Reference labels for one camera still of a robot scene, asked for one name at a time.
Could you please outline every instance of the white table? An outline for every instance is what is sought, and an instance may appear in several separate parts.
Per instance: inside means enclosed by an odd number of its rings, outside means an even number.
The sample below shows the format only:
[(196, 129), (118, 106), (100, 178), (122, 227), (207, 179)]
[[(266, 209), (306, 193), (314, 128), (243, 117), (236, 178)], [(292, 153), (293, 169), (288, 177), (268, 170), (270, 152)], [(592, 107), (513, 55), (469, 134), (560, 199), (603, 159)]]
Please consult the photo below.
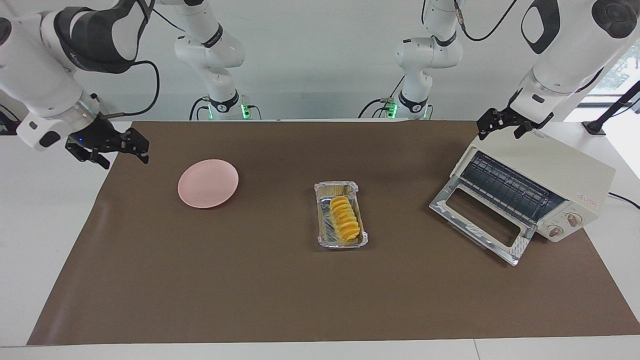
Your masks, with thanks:
[[(129, 123), (119, 123), (124, 130)], [(612, 191), (640, 199), (640, 181), (606, 138), (551, 123), (553, 137), (615, 167)], [(107, 172), (61, 147), (45, 153), (0, 139), (0, 359), (640, 359), (640, 336), (362, 343), (168, 344), (23, 347)], [(640, 318), (640, 211), (607, 199), (586, 227)]]

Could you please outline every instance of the oven knob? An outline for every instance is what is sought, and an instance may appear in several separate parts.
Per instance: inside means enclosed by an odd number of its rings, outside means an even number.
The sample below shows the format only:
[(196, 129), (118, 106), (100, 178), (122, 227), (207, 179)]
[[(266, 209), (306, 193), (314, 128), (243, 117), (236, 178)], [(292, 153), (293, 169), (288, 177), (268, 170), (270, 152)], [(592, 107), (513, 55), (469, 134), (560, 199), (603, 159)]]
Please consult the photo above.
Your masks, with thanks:
[(564, 234), (564, 230), (562, 230), (562, 227), (555, 226), (555, 225), (551, 225), (549, 227), (549, 237), (550, 238), (555, 238), (555, 237), (560, 236), (562, 234)]
[(582, 225), (582, 217), (578, 214), (567, 214), (566, 221), (569, 222), (569, 225), (571, 225), (571, 227), (578, 227)]

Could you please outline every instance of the pink plate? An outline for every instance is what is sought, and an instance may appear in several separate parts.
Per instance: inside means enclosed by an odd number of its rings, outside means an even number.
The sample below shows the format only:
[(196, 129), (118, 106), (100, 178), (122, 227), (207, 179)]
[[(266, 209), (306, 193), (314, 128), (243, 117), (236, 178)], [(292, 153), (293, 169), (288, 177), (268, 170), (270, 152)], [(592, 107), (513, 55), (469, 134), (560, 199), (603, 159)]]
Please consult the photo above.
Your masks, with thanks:
[(205, 160), (184, 172), (178, 182), (178, 195), (189, 206), (209, 209), (229, 200), (238, 182), (233, 165), (223, 160)]

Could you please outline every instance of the foil container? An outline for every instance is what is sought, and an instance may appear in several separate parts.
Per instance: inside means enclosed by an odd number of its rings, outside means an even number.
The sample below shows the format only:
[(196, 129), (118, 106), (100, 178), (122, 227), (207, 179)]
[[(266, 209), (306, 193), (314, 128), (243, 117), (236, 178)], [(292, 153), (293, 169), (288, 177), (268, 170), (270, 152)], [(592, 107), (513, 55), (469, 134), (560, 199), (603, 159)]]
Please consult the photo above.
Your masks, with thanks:
[[(362, 218), (360, 217), (360, 206), (358, 205), (358, 185), (352, 181), (331, 181), (319, 183), (314, 186), (316, 191), (316, 202), (318, 207), (318, 223), (320, 235), (318, 243), (327, 249), (357, 249), (367, 245), (369, 235), (364, 231)], [(352, 241), (346, 242), (342, 239), (331, 216), (331, 200), (338, 196), (345, 196), (349, 199), (356, 219), (360, 224), (360, 234)]]

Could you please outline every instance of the wire rack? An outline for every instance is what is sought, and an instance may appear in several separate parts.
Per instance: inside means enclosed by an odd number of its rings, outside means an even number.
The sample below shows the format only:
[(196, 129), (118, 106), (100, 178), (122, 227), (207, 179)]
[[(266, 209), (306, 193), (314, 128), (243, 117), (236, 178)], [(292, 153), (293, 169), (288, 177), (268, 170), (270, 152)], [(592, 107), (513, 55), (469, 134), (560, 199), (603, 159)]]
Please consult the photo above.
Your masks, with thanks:
[(523, 224), (535, 224), (564, 199), (477, 152), (461, 176), (480, 197)]

